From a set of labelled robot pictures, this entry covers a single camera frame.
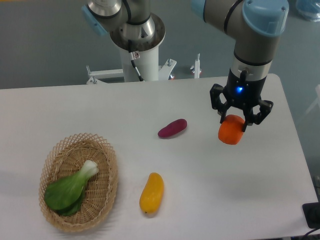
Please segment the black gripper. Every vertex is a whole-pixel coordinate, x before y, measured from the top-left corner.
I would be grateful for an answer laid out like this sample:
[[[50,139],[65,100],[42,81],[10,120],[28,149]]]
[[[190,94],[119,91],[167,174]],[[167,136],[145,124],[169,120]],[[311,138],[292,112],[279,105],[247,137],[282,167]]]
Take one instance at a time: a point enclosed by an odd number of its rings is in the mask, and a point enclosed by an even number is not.
[[[223,87],[215,83],[209,91],[211,107],[217,110],[220,115],[220,123],[223,123],[227,111],[230,107],[238,108],[243,111],[244,124],[242,132],[245,132],[247,126],[253,124],[259,125],[272,111],[274,103],[269,100],[261,99],[266,76],[259,80],[248,81],[249,76],[244,71],[244,78],[236,76],[232,70],[229,70],[226,86]],[[220,95],[225,97],[222,103]],[[253,107],[259,106],[259,112],[254,114]]]

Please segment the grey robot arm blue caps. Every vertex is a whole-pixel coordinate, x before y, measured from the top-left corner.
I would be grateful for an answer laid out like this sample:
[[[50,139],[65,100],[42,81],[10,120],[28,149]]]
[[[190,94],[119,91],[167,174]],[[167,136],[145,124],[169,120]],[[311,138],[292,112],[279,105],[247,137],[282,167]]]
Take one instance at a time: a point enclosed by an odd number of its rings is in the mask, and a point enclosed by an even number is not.
[[[192,11],[235,40],[233,62],[225,86],[214,84],[211,106],[221,121],[229,108],[242,110],[243,129],[259,125],[273,103],[261,98],[289,4],[286,0],[193,0]],[[159,45],[166,34],[148,0],[89,0],[82,13],[98,35],[110,35],[118,47],[126,82],[166,80],[159,67]]]

